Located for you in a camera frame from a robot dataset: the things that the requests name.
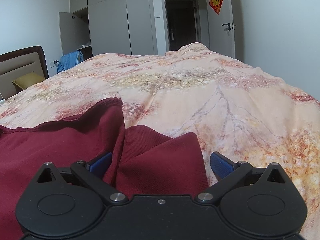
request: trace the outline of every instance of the brown headboard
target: brown headboard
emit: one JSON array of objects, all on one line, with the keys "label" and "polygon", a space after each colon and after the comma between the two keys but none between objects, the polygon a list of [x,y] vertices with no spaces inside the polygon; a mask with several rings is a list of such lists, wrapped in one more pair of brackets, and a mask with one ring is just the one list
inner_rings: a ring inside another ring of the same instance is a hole
[{"label": "brown headboard", "polygon": [[9,98],[17,93],[12,80],[25,74],[35,72],[49,78],[44,52],[41,46],[18,49],[0,55],[0,93]]}]

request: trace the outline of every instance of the wardrobe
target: wardrobe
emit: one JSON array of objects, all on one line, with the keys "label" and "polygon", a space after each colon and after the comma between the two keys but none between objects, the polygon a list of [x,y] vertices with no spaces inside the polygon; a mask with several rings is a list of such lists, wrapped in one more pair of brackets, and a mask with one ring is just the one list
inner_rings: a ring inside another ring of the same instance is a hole
[{"label": "wardrobe", "polygon": [[70,0],[70,13],[59,13],[59,20],[64,55],[157,54],[152,0]]}]

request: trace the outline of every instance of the blue clothing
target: blue clothing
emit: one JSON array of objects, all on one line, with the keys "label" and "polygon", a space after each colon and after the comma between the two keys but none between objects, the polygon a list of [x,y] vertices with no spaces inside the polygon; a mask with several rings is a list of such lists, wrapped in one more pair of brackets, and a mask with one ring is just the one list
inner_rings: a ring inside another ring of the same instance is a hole
[{"label": "blue clothing", "polygon": [[71,52],[61,57],[57,68],[57,74],[67,69],[73,68],[79,63],[83,62],[83,55],[81,51]]}]

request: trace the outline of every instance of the dark red fabric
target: dark red fabric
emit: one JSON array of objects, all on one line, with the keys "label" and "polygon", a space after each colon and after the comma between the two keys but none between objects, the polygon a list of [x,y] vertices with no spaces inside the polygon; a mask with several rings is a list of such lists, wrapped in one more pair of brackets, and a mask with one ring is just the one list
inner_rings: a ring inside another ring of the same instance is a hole
[{"label": "dark red fabric", "polygon": [[146,126],[125,130],[122,102],[108,98],[86,113],[35,128],[0,126],[1,239],[22,236],[15,205],[46,161],[66,167],[112,152],[104,181],[128,196],[191,194],[208,187],[201,149],[194,133],[172,139]]}]

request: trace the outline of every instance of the yellow pillow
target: yellow pillow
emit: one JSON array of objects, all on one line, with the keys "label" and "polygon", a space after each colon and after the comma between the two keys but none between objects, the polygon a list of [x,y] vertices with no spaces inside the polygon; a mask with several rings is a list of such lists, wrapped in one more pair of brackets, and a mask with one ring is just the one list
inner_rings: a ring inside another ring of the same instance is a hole
[{"label": "yellow pillow", "polygon": [[19,78],[16,78],[12,81],[12,83],[18,87],[20,87],[22,90],[27,89],[28,87],[31,87],[35,84],[38,84],[42,81],[44,81],[45,78],[42,76],[39,76],[38,74],[31,72],[29,74],[23,75]]}]

